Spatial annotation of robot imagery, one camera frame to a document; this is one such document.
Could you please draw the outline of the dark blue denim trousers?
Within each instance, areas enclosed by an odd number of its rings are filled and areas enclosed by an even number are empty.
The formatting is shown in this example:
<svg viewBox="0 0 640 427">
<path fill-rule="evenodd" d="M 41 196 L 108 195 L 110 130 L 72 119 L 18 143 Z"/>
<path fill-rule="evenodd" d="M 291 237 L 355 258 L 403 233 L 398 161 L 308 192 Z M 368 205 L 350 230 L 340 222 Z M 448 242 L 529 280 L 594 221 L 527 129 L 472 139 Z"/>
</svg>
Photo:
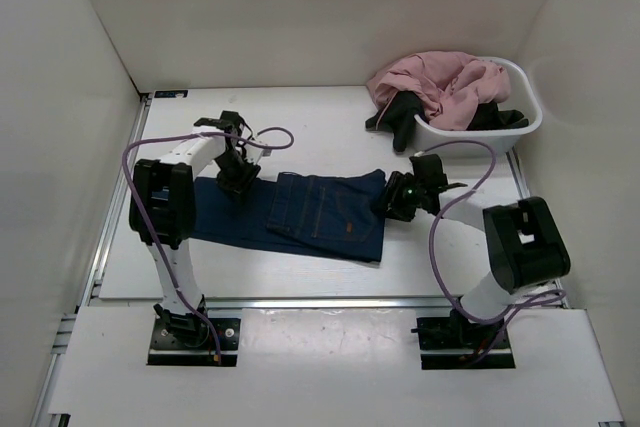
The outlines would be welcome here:
<svg viewBox="0 0 640 427">
<path fill-rule="evenodd" d="M 257 179 L 238 203 L 213 178 L 195 181 L 192 237 L 238 248 L 378 263 L 385 219 L 372 210 L 386 184 L 379 169 L 356 177 L 281 173 Z"/>
</svg>

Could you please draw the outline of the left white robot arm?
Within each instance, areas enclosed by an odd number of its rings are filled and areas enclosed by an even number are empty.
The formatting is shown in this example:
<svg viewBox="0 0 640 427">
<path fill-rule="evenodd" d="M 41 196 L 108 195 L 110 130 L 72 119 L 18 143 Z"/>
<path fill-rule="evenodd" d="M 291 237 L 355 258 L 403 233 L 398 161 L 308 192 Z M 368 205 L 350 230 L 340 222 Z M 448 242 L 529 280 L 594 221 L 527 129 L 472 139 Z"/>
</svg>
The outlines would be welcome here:
<svg viewBox="0 0 640 427">
<path fill-rule="evenodd" d="M 129 165 L 131 150 L 152 144 L 152 139 L 134 143 L 123 153 L 131 195 L 129 226 L 148 248 L 162 289 L 162 301 L 154 310 L 164 329 L 189 349 L 220 348 L 189 246 L 197 220 L 196 179 L 214 163 L 218 167 L 214 186 L 233 200 L 245 199 L 264 152 L 253 135 L 243 136 L 247 129 L 239 113 L 224 111 L 218 118 L 198 119 L 187 135 L 169 137 L 176 145 L 157 159 Z"/>
</svg>

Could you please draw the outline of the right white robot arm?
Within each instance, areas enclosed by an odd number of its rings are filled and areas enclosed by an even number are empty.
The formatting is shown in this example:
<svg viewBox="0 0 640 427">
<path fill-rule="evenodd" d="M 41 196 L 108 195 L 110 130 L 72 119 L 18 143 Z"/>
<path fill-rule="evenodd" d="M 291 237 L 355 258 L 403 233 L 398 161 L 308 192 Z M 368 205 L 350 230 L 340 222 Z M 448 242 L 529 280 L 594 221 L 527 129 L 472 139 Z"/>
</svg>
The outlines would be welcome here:
<svg viewBox="0 0 640 427">
<path fill-rule="evenodd" d="M 434 216 L 428 234 L 428 254 L 434 278 L 450 301 L 454 317 L 449 334 L 460 346 L 480 340 L 485 326 L 504 325 L 509 313 L 545 303 L 551 292 L 527 301 L 523 296 L 535 288 L 566 276 L 571 261 L 547 202 L 528 197 L 499 204 L 481 191 L 491 175 L 473 186 L 451 183 L 441 158 L 420 152 L 410 158 L 412 171 L 394 171 L 373 204 L 373 211 L 393 220 L 410 222 L 421 209 Z M 456 297 L 447 287 L 436 257 L 436 231 L 442 220 L 472 227 L 485 236 L 490 271 L 466 294 Z"/>
</svg>

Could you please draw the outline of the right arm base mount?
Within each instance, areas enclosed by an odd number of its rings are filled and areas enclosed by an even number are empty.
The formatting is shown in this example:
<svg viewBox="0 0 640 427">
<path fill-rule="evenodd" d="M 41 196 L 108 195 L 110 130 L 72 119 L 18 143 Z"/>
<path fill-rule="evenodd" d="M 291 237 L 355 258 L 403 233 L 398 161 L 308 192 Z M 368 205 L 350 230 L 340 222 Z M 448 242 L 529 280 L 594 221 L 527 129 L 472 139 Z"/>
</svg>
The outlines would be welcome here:
<svg viewBox="0 0 640 427">
<path fill-rule="evenodd" d="M 448 317 L 418 317 L 411 330 L 418 336 L 422 370 L 494 370 L 516 367 L 503 321 L 472 323 L 451 311 Z"/>
</svg>

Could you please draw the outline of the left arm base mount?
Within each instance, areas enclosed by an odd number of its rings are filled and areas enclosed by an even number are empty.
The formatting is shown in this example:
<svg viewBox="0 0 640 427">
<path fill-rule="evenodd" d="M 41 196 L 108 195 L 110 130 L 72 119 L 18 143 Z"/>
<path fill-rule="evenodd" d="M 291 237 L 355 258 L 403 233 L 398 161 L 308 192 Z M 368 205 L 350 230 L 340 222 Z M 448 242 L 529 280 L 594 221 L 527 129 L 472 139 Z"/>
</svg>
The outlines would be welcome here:
<svg viewBox="0 0 640 427">
<path fill-rule="evenodd" d="M 241 337 L 241 319 L 210 317 L 209 325 L 193 314 L 173 315 L 154 305 L 155 320 L 149 342 L 149 366 L 235 367 Z"/>
</svg>

